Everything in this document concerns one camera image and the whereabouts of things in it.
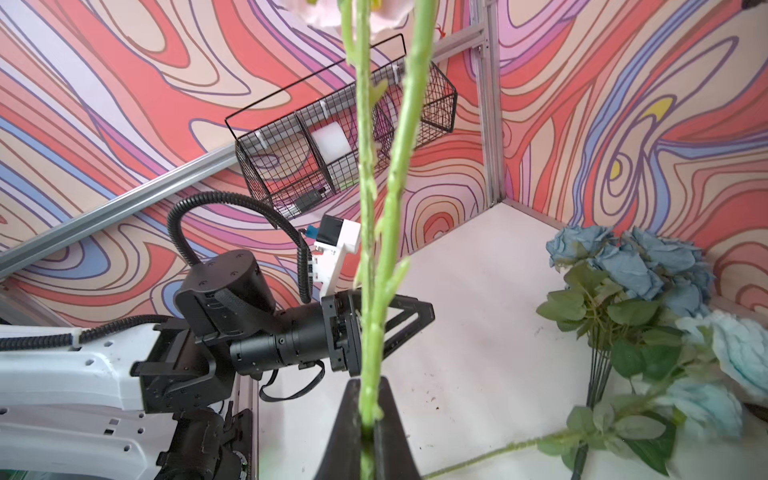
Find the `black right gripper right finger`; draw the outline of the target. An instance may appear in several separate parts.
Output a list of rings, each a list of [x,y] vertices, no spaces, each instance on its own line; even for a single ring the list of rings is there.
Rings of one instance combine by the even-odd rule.
[[[379,385],[381,419],[374,426],[376,480],[421,480],[390,383],[382,377]]]

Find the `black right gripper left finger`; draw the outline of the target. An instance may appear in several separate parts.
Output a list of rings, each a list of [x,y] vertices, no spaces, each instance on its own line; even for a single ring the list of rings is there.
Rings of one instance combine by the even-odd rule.
[[[315,480],[359,480],[362,437],[358,409],[360,381],[347,382]]]

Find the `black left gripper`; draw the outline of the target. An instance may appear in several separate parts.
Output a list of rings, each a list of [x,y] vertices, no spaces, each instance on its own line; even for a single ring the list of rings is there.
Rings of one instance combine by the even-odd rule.
[[[360,375],[360,304],[360,293],[346,290],[281,312],[277,316],[281,327],[278,333],[259,332],[230,345],[235,370],[242,375],[260,376],[266,371],[327,359],[333,371]],[[429,302],[396,295],[385,310],[384,320],[387,332],[395,329],[384,341],[382,358],[386,359],[430,326],[435,311]]]

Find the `pink peony flower stem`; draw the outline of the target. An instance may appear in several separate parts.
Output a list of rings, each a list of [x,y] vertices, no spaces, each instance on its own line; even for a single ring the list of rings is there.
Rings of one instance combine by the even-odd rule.
[[[283,7],[306,24],[340,28],[346,61],[356,73],[359,150],[361,252],[355,285],[362,289],[362,370],[350,439],[359,450],[350,455],[353,472],[375,479],[384,465],[377,428],[386,419],[379,404],[385,323],[390,302],[410,267],[398,254],[402,196],[416,145],[421,110],[433,55],[436,4],[433,1],[285,1]],[[376,147],[371,114],[386,88],[371,73],[370,41],[406,17],[413,20],[411,46],[405,59],[403,100],[391,150],[387,192],[381,213],[375,211],[378,186],[374,174]]]

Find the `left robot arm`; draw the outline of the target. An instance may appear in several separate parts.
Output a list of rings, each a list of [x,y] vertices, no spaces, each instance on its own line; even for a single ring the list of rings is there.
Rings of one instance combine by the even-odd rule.
[[[320,479],[361,477],[361,295],[279,310],[253,254],[195,263],[178,317],[91,329],[1,329],[1,465],[106,479],[245,479],[253,413],[219,414],[238,377],[318,367],[350,375]]]

